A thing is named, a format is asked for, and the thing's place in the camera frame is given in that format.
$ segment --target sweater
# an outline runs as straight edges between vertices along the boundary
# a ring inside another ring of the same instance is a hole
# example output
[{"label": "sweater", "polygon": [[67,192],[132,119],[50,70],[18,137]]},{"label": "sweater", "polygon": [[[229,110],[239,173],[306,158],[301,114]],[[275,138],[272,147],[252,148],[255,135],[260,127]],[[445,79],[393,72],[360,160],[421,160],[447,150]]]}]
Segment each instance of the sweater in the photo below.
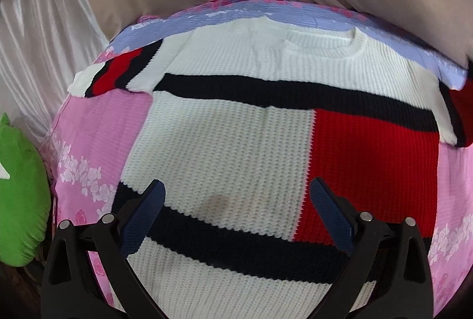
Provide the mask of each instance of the sweater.
[{"label": "sweater", "polygon": [[[418,222],[430,245],[438,144],[471,144],[473,78],[451,91],[358,29],[239,19],[76,75],[72,95],[148,92],[117,212],[153,179],[166,201],[128,261],[170,318],[305,318],[348,261],[308,196],[320,176],[357,210]],[[385,265],[379,252],[354,308]]]}]

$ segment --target sweater neckline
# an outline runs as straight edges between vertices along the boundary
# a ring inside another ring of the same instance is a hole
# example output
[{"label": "sweater neckline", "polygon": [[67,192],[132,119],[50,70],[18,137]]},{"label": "sweater neckline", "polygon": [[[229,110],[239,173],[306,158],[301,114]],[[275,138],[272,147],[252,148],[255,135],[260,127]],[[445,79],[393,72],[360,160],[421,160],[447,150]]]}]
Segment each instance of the sweater neckline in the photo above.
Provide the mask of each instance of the sweater neckline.
[{"label": "sweater neckline", "polygon": [[348,31],[305,28],[277,22],[266,16],[256,18],[255,24],[264,27],[264,38],[270,48],[284,53],[347,59],[364,50],[368,41],[368,36],[357,27]]}]

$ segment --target blue gripper pad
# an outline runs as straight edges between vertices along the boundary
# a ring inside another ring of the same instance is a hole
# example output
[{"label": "blue gripper pad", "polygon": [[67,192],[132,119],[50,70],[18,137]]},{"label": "blue gripper pad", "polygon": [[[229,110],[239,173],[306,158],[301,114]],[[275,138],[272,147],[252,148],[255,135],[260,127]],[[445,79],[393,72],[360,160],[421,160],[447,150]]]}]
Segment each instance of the blue gripper pad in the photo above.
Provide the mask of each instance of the blue gripper pad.
[{"label": "blue gripper pad", "polygon": [[351,256],[355,245],[353,243],[354,227],[350,224],[333,199],[330,191],[325,189],[317,178],[310,182],[310,201],[322,219],[337,249]]},{"label": "blue gripper pad", "polygon": [[122,227],[120,253],[124,257],[138,251],[161,208],[163,208],[166,198],[164,184],[159,180],[154,180],[149,186],[152,188],[148,189],[148,187],[146,189],[133,215]]}]

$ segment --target pink bedsheet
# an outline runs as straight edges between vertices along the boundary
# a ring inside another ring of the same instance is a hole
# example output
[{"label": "pink bedsheet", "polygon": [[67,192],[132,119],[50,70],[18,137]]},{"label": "pink bedsheet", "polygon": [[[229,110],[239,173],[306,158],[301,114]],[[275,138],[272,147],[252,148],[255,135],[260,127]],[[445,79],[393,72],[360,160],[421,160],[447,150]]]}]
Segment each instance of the pink bedsheet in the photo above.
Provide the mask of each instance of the pink bedsheet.
[{"label": "pink bedsheet", "polygon": [[438,153],[437,220],[429,251],[435,314],[473,265],[473,146],[440,144]]},{"label": "pink bedsheet", "polygon": [[[65,101],[41,147],[54,179],[56,222],[95,223],[111,211],[120,174],[150,105],[148,94],[124,91]],[[97,253],[90,253],[90,258],[103,294],[113,305]]]}]

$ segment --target metal screw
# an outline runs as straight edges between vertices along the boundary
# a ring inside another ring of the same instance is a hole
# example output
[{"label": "metal screw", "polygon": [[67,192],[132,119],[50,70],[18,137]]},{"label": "metal screw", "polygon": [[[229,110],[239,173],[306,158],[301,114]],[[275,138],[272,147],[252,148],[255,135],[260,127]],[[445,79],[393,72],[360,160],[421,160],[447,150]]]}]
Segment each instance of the metal screw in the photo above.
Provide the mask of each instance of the metal screw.
[{"label": "metal screw", "polygon": [[69,220],[63,220],[61,223],[59,223],[60,229],[66,229],[68,226],[69,226]]},{"label": "metal screw", "polygon": [[115,220],[115,216],[112,213],[108,213],[106,215],[103,215],[102,217],[102,222],[105,224],[110,224],[114,220]]},{"label": "metal screw", "polygon": [[409,227],[414,227],[414,226],[415,226],[415,219],[414,219],[414,218],[410,218],[410,217],[406,217],[406,224],[407,224]]},{"label": "metal screw", "polygon": [[369,212],[362,212],[359,216],[361,217],[361,220],[363,221],[373,220],[373,215],[371,215]]}]

